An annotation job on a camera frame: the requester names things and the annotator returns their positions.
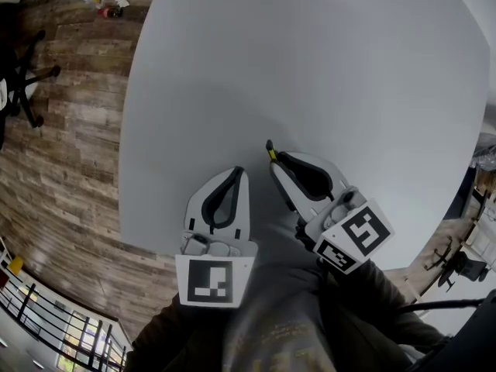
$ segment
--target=bottle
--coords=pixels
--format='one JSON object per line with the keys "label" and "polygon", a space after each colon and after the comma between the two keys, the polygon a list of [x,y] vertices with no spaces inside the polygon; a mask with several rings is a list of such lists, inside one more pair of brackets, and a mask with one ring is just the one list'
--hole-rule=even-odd
{"label": "bottle", "polygon": [[118,18],[122,16],[122,9],[120,7],[107,7],[105,9],[99,9],[98,14],[105,18]]}
{"label": "bottle", "polygon": [[105,6],[105,0],[84,0],[86,4],[91,5],[96,9],[103,9]]}

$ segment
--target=wooden floor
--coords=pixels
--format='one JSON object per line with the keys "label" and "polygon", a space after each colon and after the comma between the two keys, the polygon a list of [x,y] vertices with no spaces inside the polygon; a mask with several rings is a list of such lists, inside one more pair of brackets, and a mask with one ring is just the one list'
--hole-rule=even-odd
{"label": "wooden floor", "polygon": [[[0,39],[19,55],[41,29],[33,72],[57,64],[31,100],[45,118],[31,129],[9,118],[0,152],[0,236],[26,266],[59,291],[119,317],[129,337],[176,291],[173,260],[121,242],[118,158],[129,70],[152,0],[129,0],[121,19],[97,17],[82,0],[23,0],[0,7]],[[423,263],[447,234],[468,222],[443,223],[408,269],[389,276],[412,299],[439,272]]]}

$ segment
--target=sleeve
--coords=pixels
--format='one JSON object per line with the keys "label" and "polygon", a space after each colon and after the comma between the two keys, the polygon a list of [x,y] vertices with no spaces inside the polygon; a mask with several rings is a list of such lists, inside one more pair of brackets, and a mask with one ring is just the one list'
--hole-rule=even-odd
{"label": "sleeve", "polygon": [[398,344],[407,344],[425,353],[444,336],[425,324],[415,313],[396,315],[405,298],[374,262],[368,260],[351,274],[332,272],[340,296],[362,320],[374,325]]}
{"label": "sleeve", "polygon": [[161,372],[181,351],[193,333],[194,319],[181,312],[179,295],[143,328],[128,353],[125,372]]}

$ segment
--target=table surface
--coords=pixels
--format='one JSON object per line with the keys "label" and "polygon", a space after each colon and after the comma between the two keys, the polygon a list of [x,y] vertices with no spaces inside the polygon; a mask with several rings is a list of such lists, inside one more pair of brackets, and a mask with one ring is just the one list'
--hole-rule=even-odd
{"label": "table surface", "polygon": [[461,0],[153,0],[122,126],[123,241],[175,254],[188,199],[240,165],[252,237],[287,242],[270,138],[375,198],[396,235],[373,259],[408,266],[467,169],[489,56]]}

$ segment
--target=cable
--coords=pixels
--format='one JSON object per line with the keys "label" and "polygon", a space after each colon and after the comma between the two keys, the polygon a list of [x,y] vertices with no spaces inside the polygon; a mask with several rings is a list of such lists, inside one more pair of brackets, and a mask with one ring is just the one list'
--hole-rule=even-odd
{"label": "cable", "polygon": [[483,299],[461,299],[458,301],[429,301],[426,303],[415,303],[395,310],[396,314],[417,312],[418,310],[434,310],[438,308],[466,308],[478,307],[486,298]]}

